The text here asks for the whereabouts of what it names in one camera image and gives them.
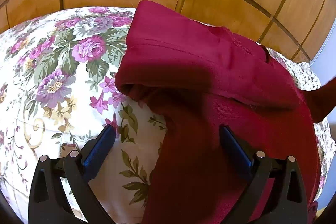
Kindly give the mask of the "dark red embroidered sweater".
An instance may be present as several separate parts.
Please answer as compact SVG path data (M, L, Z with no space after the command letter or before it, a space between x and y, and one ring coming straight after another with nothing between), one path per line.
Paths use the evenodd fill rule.
M165 118L143 223L219 223L247 185L219 144L219 126L268 156L298 160L306 197L320 181L314 125L335 107L335 80L296 87L263 46L141 1L117 89Z

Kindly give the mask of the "small-print floral pillow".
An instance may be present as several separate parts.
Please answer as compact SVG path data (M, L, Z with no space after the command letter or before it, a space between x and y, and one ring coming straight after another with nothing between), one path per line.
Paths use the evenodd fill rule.
M296 87L305 91L313 91L321 87L321 81L312 71L309 63L295 63L271 48L267 48L267 50L289 72Z

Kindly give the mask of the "floral bed cover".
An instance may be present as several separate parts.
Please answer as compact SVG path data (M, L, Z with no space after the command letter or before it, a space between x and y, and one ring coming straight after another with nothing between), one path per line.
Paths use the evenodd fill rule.
M70 9L1 34L1 192L22 222L39 157L64 157L107 124L119 132L92 190L117 223L141 222L166 123L114 85L133 17Z

